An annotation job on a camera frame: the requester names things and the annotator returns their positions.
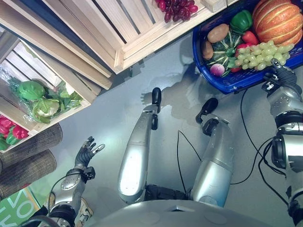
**plastic bag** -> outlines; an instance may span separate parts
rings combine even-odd
[[[75,91],[69,95],[64,81],[54,89],[50,89],[37,80],[22,82],[12,77],[2,66],[0,66],[0,79],[0,84],[2,83],[3,86],[5,83],[10,92],[10,94],[6,92],[6,96],[13,96],[9,100],[26,113],[24,118],[28,121],[49,123],[52,118],[80,106],[82,100]]]

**pumpkin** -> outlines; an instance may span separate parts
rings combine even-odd
[[[297,44],[302,38],[303,16],[290,0],[261,0],[252,17],[261,42],[273,40],[280,46]]]
[[[231,68],[235,67],[235,52],[239,44],[242,44],[241,35],[233,31],[228,31],[227,36],[212,44],[214,54],[212,58],[205,61],[207,66],[211,68],[214,64],[221,64],[224,66],[225,73],[221,77],[225,77],[230,72]]]

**blue plastic basket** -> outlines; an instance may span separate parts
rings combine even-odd
[[[208,67],[204,64],[200,43],[207,39],[208,32],[219,24],[229,24],[232,17],[238,12],[247,9],[252,12],[259,0],[241,0],[229,6],[225,10],[216,14],[207,21],[196,26],[193,31],[193,53],[196,66],[203,74],[204,78],[215,88],[224,94],[236,92],[244,88],[251,87],[263,81],[264,74],[267,69],[263,71],[255,71],[254,69],[240,71],[236,73],[229,73],[226,77],[220,78],[213,76]],[[302,9],[301,0],[292,0]],[[291,58],[287,60],[286,66],[296,68],[303,63],[303,42],[302,40],[290,51]]]

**potato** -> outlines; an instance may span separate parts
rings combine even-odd
[[[214,50],[213,46],[209,41],[204,41],[202,43],[202,56],[204,59],[209,60],[213,57]]]
[[[223,40],[229,31],[229,25],[220,24],[217,27],[214,27],[207,35],[208,41],[211,43],[216,43],[220,40]]]

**orange pumpkin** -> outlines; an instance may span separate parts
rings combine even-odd
[[[296,44],[302,38],[303,16],[290,0],[261,0],[255,7],[253,25],[261,42]]]

